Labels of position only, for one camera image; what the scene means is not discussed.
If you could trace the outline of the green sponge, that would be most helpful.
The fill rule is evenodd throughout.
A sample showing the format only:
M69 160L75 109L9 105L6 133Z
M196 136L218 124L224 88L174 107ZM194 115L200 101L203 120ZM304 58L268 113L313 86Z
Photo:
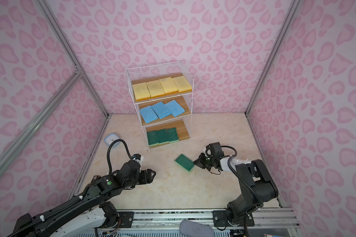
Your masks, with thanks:
M159 145L165 145L169 143L169 136L167 129L160 129L156 131L157 140Z
M175 127L167 129L169 143L179 142L179 136Z
M148 131L147 132L147 139L149 147L159 145L157 131Z
M175 163L183 168L187 172L191 172L194 168L194 163L192 160L187 158L185 155L181 154L175 159Z

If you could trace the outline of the blue sponge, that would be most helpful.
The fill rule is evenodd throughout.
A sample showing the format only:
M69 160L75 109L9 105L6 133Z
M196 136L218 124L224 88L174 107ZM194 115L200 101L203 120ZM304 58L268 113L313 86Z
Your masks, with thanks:
M162 101L158 102L154 105L151 105L151 107L159 119L163 119L163 118L171 115L171 112L166 108L165 104Z
M139 112L145 123L150 123L158 119L158 116L156 115L151 106L146 106L140 109Z
M185 109L176 100L166 103L165 106L173 117L177 117L185 112Z

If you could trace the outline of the yellow sponge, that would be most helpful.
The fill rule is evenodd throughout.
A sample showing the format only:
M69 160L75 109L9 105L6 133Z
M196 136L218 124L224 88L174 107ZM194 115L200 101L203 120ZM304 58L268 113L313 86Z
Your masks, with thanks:
M165 91L159 80L146 82L151 98L156 98L165 95Z
M146 83L133 84L133 93L136 101L146 100L151 98L149 89Z
M161 84L165 94L173 94L179 91L173 78L171 77L159 79L159 83Z
M173 82L175 83L179 93L192 91L192 85L188 82L188 80L186 79L185 76L174 77L172 79L173 79Z

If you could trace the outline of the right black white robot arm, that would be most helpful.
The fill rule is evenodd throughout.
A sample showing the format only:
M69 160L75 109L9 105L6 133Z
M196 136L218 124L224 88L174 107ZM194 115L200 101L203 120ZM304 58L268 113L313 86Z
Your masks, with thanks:
M198 159L193 162L201 169L211 172L217 169L218 175L229 171L239 181L241 194L227 204L225 220L221 227L227 224L247 225L253 220L252 213L264 207L264 203L278 198L278 188L262 160L242 161L236 158L237 150L219 142L207 145Z

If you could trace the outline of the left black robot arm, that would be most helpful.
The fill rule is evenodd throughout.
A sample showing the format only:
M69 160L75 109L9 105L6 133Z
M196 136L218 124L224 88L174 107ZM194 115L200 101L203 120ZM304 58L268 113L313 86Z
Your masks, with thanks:
M35 216L24 214L17 219L10 236L50 237L61 232L63 226L72 224L74 219L83 217L85 211L94 207L101 212L98 214L101 223L97 224L97 227L119 227L120 215L109 200L120 195L124 190L152 183L155 176L154 170L141 170L139 162L128 161L120 170L89 183L80 194L63 204Z

